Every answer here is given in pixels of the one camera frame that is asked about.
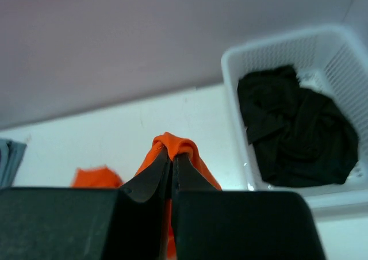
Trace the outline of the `orange t shirt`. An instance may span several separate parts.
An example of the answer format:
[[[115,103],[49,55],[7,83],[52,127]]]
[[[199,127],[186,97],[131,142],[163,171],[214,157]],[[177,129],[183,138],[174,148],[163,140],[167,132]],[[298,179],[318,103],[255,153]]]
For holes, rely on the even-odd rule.
[[[179,197],[215,194],[221,186],[201,159],[196,144],[164,133],[154,138],[135,176],[128,182],[106,166],[77,169],[74,188],[89,194],[102,191],[114,197],[112,219],[103,257],[127,259],[175,259],[177,220],[183,206]]]

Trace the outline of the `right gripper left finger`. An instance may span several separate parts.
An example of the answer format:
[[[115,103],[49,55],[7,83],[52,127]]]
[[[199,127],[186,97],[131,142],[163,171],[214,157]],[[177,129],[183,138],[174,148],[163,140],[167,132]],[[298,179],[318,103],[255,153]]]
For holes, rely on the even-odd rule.
[[[171,161],[119,188],[1,190],[2,259],[165,259]]]

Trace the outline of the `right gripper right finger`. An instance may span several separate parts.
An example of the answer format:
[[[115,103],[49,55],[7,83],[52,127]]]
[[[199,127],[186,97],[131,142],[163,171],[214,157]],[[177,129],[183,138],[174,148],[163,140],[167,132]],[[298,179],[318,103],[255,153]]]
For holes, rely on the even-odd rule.
[[[295,192],[185,191],[179,259],[324,259],[311,210]]]

